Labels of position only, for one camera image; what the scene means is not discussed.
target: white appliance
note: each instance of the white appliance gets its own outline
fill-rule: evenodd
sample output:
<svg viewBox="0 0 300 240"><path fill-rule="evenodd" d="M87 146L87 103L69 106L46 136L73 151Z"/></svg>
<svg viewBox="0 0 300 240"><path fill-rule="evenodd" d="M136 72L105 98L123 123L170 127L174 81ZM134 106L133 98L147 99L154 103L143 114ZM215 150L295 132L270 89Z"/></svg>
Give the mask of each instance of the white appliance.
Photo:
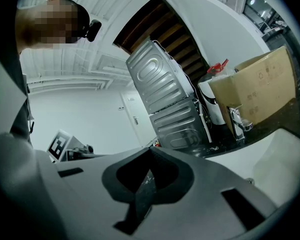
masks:
<svg viewBox="0 0 300 240"><path fill-rule="evenodd" d="M126 65L161 147L180 149L212 141L195 90L159 43L146 38Z"/></svg>
<svg viewBox="0 0 300 240"><path fill-rule="evenodd" d="M224 118L222 117L219 105L217 104L216 97L214 96L214 93L212 92L209 80L198 83L198 86L201 91L201 96L205 101L206 107L208 109L211 122L214 125L224 125L226 122Z"/></svg>

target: door handle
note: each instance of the door handle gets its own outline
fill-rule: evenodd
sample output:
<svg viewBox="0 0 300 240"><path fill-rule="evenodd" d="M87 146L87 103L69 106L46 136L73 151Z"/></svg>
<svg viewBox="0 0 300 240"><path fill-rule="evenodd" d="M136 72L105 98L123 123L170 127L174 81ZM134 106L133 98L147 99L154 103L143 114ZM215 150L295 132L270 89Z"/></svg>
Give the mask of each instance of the door handle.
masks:
<svg viewBox="0 0 300 240"><path fill-rule="evenodd" d="M133 119L134 119L136 125L139 124L139 123L138 123L138 118L139 118L139 117L136 117L135 115L133 116Z"/></svg>

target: stairs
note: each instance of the stairs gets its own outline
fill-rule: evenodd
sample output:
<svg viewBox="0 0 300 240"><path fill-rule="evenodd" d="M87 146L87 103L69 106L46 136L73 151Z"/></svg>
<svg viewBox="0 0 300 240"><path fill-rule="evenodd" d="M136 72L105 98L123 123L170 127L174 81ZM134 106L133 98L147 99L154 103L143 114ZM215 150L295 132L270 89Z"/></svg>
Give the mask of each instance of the stairs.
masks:
<svg viewBox="0 0 300 240"><path fill-rule="evenodd" d="M209 65L186 24L165 0L150 0L125 25L114 44L129 54L148 37L157 40L196 86Z"/></svg>

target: brown cardboard box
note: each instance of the brown cardboard box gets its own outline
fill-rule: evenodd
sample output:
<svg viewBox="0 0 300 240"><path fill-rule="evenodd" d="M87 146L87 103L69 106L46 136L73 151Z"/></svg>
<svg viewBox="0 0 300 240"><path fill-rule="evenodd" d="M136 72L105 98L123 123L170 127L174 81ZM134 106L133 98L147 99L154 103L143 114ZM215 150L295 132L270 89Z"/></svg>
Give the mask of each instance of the brown cardboard box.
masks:
<svg viewBox="0 0 300 240"><path fill-rule="evenodd" d="M240 116L254 125L296 97L294 68L285 46L249 59L238 72L209 82L222 116L232 131L227 106L239 106Z"/></svg>

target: countertop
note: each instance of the countertop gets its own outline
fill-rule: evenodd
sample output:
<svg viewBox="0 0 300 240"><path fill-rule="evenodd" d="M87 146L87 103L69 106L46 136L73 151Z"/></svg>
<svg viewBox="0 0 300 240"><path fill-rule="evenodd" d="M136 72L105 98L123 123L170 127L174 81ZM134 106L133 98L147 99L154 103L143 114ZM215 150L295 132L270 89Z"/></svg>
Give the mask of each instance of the countertop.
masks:
<svg viewBox="0 0 300 240"><path fill-rule="evenodd" d="M258 142L279 128L283 128L300 138L300 98L290 100L276 113L253 126L250 131L244 133L245 138L243 140L236 141L233 135L224 134L224 138L213 143L181 148L178 151L202 158L215 157Z"/></svg>

